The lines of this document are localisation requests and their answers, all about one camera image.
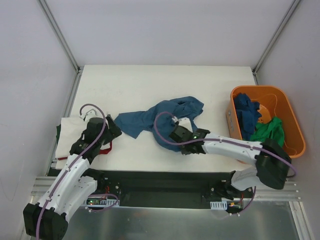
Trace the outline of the aluminium frame post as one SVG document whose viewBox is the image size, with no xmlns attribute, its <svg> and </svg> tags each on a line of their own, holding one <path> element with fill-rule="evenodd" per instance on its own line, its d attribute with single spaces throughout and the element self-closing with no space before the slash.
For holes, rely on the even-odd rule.
<svg viewBox="0 0 320 240">
<path fill-rule="evenodd" d="M 79 66 L 74 54 L 72 53 L 72 50 L 67 43 L 65 36 L 63 32 L 61 31 L 61 28 L 46 0 L 37 0 L 37 3 L 39 4 L 41 10 L 43 11 L 44 16 L 46 17 L 49 25 L 51 26 L 54 35 L 56 36 L 58 42 L 60 43 L 62 50 L 66 54 L 69 62 L 71 63 L 73 69 L 78 74 L 81 71 L 81 67 Z"/>
<path fill-rule="evenodd" d="M 280 38 L 282 32 L 284 31 L 285 27 L 287 26 L 287 24 L 291 20 L 292 16 L 294 15 L 295 11 L 297 10 L 297 8 L 301 2 L 302 2 L 302 0 L 293 0 L 290 3 L 288 9 L 284 13 L 282 19 L 280 20 L 278 26 L 276 27 L 274 33 L 272 34 L 270 40 L 268 41 L 266 47 L 264 48 L 261 56 L 259 57 L 257 63 L 252 68 L 252 74 L 254 76 L 257 75 L 258 71 L 262 67 L 265 60 L 267 59 L 268 55 L 270 54 L 271 50 L 275 46 L 277 40 Z"/>
</svg>

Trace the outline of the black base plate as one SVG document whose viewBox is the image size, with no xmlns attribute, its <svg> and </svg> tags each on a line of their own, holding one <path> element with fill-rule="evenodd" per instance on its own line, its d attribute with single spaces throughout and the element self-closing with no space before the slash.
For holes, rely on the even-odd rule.
<svg viewBox="0 0 320 240">
<path fill-rule="evenodd" d="M 85 176 L 97 180 L 95 194 L 110 194 L 122 207 L 207 209 L 223 199 L 252 197 L 252 188 L 240 191 L 230 185 L 230 173 L 99 171 Z"/>
</svg>

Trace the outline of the orange plastic basket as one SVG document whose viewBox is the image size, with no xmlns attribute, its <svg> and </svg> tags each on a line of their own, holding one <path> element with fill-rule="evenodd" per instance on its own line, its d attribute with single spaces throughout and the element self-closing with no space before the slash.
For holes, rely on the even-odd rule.
<svg viewBox="0 0 320 240">
<path fill-rule="evenodd" d="M 284 130 L 283 149 L 291 159 L 299 158 L 304 154 L 306 143 L 295 113 L 286 94 L 275 86 L 241 85 L 231 91 L 230 101 L 225 112 L 231 138 L 239 140 L 242 138 L 234 104 L 234 98 L 238 94 L 246 94 L 252 102 L 260 103 L 259 123 L 266 124 L 273 117 L 281 119 Z"/>
</svg>

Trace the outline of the left aluminium frame post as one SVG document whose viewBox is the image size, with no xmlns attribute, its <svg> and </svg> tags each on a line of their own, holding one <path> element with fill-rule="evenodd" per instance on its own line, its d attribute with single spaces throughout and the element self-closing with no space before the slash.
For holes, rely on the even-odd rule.
<svg viewBox="0 0 320 240">
<path fill-rule="evenodd" d="M 81 71 L 81 67 L 79 66 L 74 54 L 72 53 L 72 50 L 67 43 L 65 36 L 63 32 L 61 31 L 61 28 L 46 0 L 37 0 L 37 3 L 39 4 L 41 10 L 43 11 L 44 16 L 46 17 L 49 25 L 51 26 L 54 35 L 56 36 L 58 42 L 60 43 L 62 50 L 66 54 L 69 62 L 71 63 L 73 69 L 78 74 Z"/>
</svg>

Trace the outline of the right aluminium frame post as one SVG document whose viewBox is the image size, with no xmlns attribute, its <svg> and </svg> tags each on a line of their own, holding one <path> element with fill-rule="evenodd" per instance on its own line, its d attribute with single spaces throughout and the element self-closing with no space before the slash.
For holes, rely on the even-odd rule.
<svg viewBox="0 0 320 240">
<path fill-rule="evenodd" d="M 257 75 L 258 71 L 262 67 L 265 60 L 267 59 L 268 55 L 270 54 L 271 50 L 275 46 L 277 40 L 280 38 L 282 32 L 284 31 L 285 27 L 287 26 L 287 24 L 291 20 L 292 16 L 294 15 L 295 11 L 297 10 L 297 8 L 301 2 L 302 2 L 302 0 L 293 0 L 290 3 L 288 9 L 284 13 L 282 19 L 280 20 L 278 26 L 276 27 L 274 33 L 272 34 L 270 40 L 268 41 L 266 47 L 264 48 L 261 56 L 259 57 L 257 63 L 252 68 L 252 74 L 254 76 Z"/>
</svg>

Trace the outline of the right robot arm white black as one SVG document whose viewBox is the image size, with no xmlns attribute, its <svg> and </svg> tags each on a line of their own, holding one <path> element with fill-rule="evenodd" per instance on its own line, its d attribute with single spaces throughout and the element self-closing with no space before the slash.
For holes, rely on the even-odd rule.
<svg viewBox="0 0 320 240">
<path fill-rule="evenodd" d="M 265 185 L 282 190 L 291 166 L 291 158 L 273 139 L 245 141 L 211 133 L 198 128 L 191 132 L 177 125 L 169 138 L 180 146 L 184 154 L 214 154 L 244 162 L 251 167 L 235 171 L 225 184 L 225 192 L 237 197 L 249 187 Z"/>
</svg>

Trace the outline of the dark green folded t shirt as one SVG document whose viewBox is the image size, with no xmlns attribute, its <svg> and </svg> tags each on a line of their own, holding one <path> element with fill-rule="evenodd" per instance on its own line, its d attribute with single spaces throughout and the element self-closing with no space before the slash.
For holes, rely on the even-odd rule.
<svg viewBox="0 0 320 240">
<path fill-rule="evenodd" d="M 59 124 L 58 126 L 56 126 L 56 142 L 59 142 L 60 139 L 60 135 L 61 135 L 61 124 Z"/>
</svg>

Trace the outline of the dark blue t shirt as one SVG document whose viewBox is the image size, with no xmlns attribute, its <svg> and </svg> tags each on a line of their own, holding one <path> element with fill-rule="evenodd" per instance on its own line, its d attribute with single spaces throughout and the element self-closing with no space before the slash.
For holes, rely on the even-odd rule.
<svg viewBox="0 0 320 240">
<path fill-rule="evenodd" d="M 245 93 L 239 93 L 233 102 L 242 139 L 248 141 L 255 133 L 258 119 L 262 116 L 259 112 L 260 103 L 251 101 Z"/>
</svg>

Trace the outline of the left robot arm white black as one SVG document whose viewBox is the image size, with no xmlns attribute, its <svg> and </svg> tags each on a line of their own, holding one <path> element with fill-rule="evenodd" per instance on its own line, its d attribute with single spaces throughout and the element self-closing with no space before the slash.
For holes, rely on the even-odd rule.
<svg viewBox="0 0 320 240">
<path fill-rule="evenodd" d="M 80 138 L 71 146 L 66 163 L 53 184 L 35 204 L 27 204 L 23 210 L 26 234 L 40 240 L 61 240 L 69 222 L 79 207 L 93 198 L 90 205 L 112 199 L 118 203 L 118 195 L 110 193 L 104 173 L 92 169 L 91 163 L 99 155 L 101 147 L 122 134 L 110 115 L 91 118 Z"/>
</svg>

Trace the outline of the white folded t shirt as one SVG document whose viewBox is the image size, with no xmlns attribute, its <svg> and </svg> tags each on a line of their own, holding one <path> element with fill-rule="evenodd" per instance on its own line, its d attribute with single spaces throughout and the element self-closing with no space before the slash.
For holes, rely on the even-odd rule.
<svg viewBox="0 0 320 240">
<path fill-rule="evenodd" d="M 61 119 L 60 135 L 55 150 L 56 159 L 60 161 L 68 158 L 72 145 L 81 137 L 89 120 L 95 117 L 97 115 L 92 110 L 86 116 L 71 116 Z"/>
</svg>

